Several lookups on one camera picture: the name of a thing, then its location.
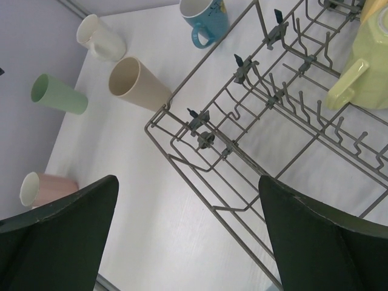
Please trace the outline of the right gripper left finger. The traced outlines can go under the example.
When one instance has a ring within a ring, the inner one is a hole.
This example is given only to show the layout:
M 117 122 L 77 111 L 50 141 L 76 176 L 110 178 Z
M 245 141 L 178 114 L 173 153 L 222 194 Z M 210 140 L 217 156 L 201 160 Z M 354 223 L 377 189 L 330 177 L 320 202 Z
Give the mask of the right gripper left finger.
M 107 175 L 1 221 L 1 290 L 93 290 L 119 181 Z

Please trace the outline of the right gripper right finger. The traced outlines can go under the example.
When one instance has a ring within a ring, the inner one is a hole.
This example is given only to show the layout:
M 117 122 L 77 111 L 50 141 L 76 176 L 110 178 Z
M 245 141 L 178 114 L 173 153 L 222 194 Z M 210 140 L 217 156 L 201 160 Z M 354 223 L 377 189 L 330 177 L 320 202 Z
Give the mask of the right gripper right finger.
M 284 290 L 387 290 L 387 227 L 270 176 L 258 190 Z

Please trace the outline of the white mug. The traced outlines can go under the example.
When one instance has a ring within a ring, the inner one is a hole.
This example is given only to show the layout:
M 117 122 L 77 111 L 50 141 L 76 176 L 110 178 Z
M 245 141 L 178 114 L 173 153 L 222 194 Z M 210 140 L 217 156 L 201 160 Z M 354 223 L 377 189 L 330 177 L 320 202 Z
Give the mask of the white mug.
M 125 41 L 95 14 L 85 17 L 76 32 L 76 40 L 100 61 L 119 61 L 125 55 Z

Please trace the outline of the yellow mug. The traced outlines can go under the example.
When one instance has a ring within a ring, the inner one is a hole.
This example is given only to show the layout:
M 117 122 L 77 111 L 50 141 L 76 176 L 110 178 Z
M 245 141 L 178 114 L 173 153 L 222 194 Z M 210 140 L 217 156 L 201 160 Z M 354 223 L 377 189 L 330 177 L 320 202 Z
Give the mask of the yellow mug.
M 361 23 L 366 21 L 372 14 L 386 4 L 387 0 L 365 0 L 360 16 Z

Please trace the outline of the pale yellow-green mug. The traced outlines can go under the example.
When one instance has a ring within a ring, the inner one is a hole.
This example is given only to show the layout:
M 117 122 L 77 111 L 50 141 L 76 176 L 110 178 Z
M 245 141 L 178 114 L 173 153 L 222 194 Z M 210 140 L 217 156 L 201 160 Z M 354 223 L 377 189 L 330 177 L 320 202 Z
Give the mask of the pale yellow-green mug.
M 387 6 L 360 25 L 343 69 L 324 105 L 339 110 L 351 103 L 365 109 L 387 108 Z

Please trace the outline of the pink mug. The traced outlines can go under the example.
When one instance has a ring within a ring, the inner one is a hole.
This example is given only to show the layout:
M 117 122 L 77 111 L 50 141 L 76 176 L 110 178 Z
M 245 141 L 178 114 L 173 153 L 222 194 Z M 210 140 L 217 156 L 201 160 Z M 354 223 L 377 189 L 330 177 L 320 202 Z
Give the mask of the pink mug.
M 78 184 L 72 179 L 31 172 L 21 184 L 19 198 L 25 207 L 40 207 L 78 190 Z

